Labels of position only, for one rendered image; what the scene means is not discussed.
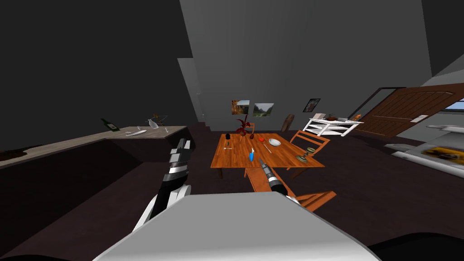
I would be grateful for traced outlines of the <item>dark red potted plant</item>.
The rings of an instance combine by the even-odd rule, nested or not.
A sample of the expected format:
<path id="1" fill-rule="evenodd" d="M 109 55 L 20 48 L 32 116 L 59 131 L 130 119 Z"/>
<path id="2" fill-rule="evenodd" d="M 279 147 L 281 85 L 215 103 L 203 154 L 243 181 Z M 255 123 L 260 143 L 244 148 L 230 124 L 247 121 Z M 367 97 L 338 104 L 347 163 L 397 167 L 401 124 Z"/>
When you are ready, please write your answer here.
<path id="1" fill-rule="evenodd" d="M 238 133 L 241 136 L 240 139 L 242 139 L 242 137 L 244 137 L 246 134 L 248 134 L 247 130 L 244 129 L 245 126 L 247 124 L 249 124 L 249 122 L 247 120 L 247 117 L 248 117 L 248 114 L 245 116 L 244 120 L 243 119 L 237 119 L 241 123 L 241 127 L 236 130 L 236 133 Z"/>

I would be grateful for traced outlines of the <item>dark framed picture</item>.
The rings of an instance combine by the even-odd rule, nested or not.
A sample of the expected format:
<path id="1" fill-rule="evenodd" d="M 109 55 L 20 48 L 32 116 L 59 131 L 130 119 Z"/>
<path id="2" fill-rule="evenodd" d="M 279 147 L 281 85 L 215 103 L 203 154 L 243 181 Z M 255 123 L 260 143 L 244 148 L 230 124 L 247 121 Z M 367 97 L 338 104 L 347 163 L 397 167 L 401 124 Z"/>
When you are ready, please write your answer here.
<path id="1" fill-rule="evenodd" d="M 310 99 L 305 108 L 303 109 L 303 112 L 312 112 L 320 100 L 321 98 Z"/>

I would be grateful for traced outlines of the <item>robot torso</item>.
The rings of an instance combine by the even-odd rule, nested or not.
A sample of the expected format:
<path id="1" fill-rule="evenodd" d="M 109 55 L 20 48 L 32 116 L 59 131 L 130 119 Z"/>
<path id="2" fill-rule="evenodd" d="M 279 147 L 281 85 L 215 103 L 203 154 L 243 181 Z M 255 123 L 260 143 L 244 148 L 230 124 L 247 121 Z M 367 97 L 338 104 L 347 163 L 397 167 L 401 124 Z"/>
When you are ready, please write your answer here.
<path id="1" fill-rule="evenodd" d="M 380 261 L 277 192 L 187 195 L 94 261 Z"/>

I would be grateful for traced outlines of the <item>white side table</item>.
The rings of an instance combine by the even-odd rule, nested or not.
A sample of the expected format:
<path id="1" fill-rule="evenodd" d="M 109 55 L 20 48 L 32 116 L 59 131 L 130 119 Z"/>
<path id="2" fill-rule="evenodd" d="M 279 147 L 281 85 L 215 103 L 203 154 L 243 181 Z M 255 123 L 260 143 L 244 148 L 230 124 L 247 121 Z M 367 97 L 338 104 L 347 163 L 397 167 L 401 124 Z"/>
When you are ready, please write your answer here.
<path id="1" fill-rule="evenodd" d="M 326 114 L 316 113 L 309 119 L 302 131 L 306 131 L 317 136 L 322 135 L 340 135 L 346 136 L 357 126 L 362 124 L 359 121 L 351 121 L 344 118 L 337 118 L 335 121 L 329 121 L 324 118 Z"/>

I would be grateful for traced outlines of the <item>orange landscape picture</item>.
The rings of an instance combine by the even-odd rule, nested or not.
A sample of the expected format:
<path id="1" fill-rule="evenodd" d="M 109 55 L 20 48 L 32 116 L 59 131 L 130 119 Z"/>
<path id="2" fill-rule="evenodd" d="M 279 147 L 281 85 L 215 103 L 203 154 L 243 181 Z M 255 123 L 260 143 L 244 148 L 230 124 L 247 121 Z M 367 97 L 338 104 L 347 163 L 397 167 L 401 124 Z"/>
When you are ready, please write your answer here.
<path id="1" fill-rule="evenodd" d="M 249 111 L 249 100 L 232 100 L 232 115 L 247 115 Z"/>

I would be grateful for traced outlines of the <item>green mountain picture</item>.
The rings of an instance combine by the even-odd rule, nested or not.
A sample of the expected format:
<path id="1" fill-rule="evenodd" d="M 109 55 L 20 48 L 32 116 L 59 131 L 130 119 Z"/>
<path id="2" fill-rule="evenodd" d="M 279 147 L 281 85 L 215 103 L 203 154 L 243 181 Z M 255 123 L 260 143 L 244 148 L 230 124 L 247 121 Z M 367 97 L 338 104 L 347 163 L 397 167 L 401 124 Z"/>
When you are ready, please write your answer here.
<path id="1" fill-rule="evenodd" d="M 253 107 L 253 117 L 269 117 L 271 115 L 273 103 L 255 103 Z"/>

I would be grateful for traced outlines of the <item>brown oval board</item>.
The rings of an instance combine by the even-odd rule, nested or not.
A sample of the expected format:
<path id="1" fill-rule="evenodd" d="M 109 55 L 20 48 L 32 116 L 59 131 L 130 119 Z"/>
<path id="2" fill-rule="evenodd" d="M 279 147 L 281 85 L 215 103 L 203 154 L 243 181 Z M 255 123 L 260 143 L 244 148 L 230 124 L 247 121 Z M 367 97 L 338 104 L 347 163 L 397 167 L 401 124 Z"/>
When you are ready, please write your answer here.
<path id="1" fill-rule="evenodd" d="M 286 117 L 282 125 L 281 132 L 287 132 L 289 130 L 294 118 L 294 114 L 290 114 Z"/>

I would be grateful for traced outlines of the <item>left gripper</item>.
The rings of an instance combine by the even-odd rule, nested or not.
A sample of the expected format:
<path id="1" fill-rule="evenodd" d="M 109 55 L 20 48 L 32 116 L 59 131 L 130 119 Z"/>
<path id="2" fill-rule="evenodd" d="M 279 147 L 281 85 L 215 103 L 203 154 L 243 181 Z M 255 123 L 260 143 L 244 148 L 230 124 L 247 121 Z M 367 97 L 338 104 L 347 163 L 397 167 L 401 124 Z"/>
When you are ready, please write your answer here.
<path id="1" fill-rule="evenodd" d="M 177 148 L 172 149 L 170 152 L 169 163 L 182 163 L 188 162 L 191 157 L 192 149 L 191 140 L 185 138 L 180 139 Z"/>

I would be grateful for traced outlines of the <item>brown panelled door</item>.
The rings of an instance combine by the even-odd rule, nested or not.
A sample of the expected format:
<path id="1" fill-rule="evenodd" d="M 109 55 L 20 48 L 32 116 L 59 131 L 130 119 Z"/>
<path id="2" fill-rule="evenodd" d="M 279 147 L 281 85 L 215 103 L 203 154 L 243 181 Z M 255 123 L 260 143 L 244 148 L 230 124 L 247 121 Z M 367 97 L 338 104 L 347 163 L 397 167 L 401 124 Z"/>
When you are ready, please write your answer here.
<path id="1" fill-rule="evenodd" d="M 401 88 L 368 112 L 356 130 L 393 137 L 464 98 L 464 83 Z"/>

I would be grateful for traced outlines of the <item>wooden dining table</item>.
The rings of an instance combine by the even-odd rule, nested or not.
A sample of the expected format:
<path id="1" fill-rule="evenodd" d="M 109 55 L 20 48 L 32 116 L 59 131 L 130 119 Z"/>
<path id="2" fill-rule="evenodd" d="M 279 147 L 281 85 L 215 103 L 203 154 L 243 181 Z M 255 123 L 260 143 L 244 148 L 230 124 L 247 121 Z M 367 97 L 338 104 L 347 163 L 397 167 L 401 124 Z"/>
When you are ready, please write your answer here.
<path id="1" fill-rule="evenodd" d="M 291 165 L 288 147 L 289 141 L 276 133 L 260 133 L 255 134 L 253 139 L 247 136 L 240 139 L 239 134 L 231 134 L 230 140 L 225 138 L 225 134 L 221 134 L 215 155 L 213 157 L 211 168 L 219 169 L 219 177 L 222 177 L 222 169 L 230 168 L 259 168 L 259 158 L 265 164 L 272 168 L 287 168 Z M 259 141 L 259 137 L 264 138 L 264 142 Z M 281 142 L 278 147 L 271 146 L 269 139 L 276 139 Z M 233 148 L 231 150 L 224 150 L 224 147 Z M 251 148 L 254 148 L 254 160 L 249 160 L 249 153 Z"/>

